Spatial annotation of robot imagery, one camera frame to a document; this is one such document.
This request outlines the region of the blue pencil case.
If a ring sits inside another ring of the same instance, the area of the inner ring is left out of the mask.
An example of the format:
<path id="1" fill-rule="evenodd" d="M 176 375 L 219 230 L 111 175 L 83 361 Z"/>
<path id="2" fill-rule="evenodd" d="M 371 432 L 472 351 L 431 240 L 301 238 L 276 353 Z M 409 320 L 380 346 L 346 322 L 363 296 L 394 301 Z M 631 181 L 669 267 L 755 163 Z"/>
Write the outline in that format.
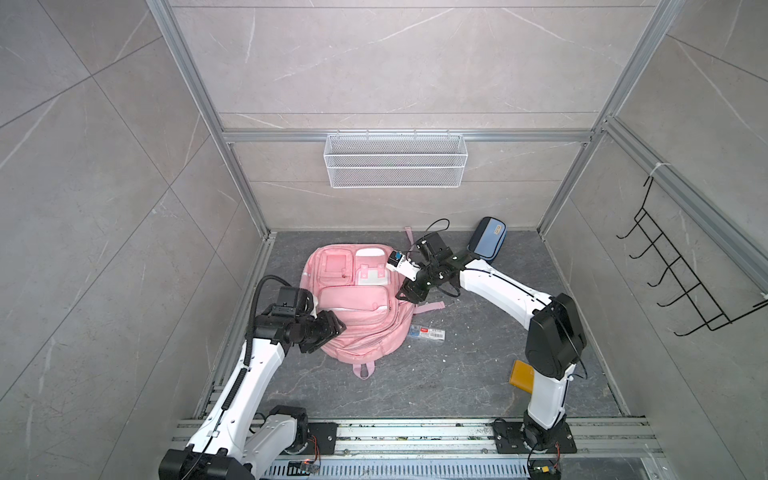
<path id="1" fill-rule="evenodd" d="M 470 237 L 467 251 L 476 258 L 492 263 L 501 250 L 506 233 L 504 222 L 491 216 L 483 217 Z"/>

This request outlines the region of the pink student backpack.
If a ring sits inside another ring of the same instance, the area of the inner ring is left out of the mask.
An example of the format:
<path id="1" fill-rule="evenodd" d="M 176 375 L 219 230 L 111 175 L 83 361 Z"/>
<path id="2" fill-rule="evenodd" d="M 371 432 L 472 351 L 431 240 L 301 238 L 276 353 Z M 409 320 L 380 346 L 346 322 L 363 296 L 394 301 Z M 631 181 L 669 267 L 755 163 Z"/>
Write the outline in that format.
<path id="1" fill-rule="evenodd" d="M 397 298 L 406 278 L 388 264 L 394 252 L 384 244 L 327 245 L 310 255 L 302 272 L 300 286 L 312 293 L 316 309 L 333 312 L 346 326 L 322 351 L 351 365 L 361 380 L 404 343 L 414 316 L 445 308 Z"/>

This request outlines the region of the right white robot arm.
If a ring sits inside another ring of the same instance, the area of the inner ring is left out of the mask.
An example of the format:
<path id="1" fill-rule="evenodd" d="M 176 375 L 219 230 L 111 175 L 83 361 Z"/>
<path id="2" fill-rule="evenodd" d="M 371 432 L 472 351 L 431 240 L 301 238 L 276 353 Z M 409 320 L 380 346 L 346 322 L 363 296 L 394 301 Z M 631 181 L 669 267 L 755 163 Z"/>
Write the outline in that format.
<path id="1" fill-rule="evenodd" d="M 423 260 L 406 252 L 389 255 L 387 268 L 405 277 L 397 298 L 419 304 L 429 292 L 449 283 L 457 293 L 477 294 L 509 314 L 526 331 L 525 356 L 533 368 L 531 399 L 524 415 L 527 432 L 550 434 L 565 422 L 568 382 L 587 345 L 574 300 L 528 287 L 491 266 L 505 234 L 474 233 L 465 251 L 453 252 L 438 232 L 414 241 L 411 248 Z"/>

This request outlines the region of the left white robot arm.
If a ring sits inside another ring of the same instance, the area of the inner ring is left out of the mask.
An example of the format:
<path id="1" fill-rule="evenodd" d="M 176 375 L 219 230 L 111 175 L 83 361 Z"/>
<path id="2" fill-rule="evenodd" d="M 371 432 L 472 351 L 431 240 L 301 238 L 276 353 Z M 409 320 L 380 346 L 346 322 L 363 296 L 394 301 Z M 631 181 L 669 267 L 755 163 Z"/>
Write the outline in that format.
<path id="1" fill-rule="evenodd" d="M 283 284 L 277 300 L 257 309 L 254 292 L 238 363 L 198 430 L 182 449 L 160 462 L 160 479 L 258 479 L 283 453 L 301 453 L 310 442 L 306 410 L 279 406 L 252 426 L 265 391 L 287 353 L 313 353 L 340 336 L 346 325 L 318 310 L 306 289 Z"/>

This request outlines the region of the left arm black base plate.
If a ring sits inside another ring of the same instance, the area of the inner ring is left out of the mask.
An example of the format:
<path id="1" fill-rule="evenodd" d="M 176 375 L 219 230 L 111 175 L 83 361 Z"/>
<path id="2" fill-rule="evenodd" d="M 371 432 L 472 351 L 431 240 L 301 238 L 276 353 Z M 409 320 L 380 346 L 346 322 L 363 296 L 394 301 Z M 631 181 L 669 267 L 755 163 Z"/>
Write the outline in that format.
<path id="1" fill-rule="evenodd" d="M 339 425 L 333 422 L 310 422 L 300 425 L 294 443 L 284 450 L 288 455 L 314 457 L 333 455 L 337 443 Z"/>

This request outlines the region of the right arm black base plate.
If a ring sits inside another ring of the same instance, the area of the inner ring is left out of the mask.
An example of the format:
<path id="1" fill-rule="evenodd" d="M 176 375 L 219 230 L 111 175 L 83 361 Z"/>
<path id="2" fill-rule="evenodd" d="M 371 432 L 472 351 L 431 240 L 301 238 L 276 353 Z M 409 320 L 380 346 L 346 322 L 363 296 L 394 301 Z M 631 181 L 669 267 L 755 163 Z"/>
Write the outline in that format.
<path id="1" fill-rule="evenodd" d="M 501 418 L 491 423 L 492 437 L 499 454 L 575 454 L 577 447 L 570 426 L 563 418 L 551 429 L 535 421 L 508 421 Z"/>

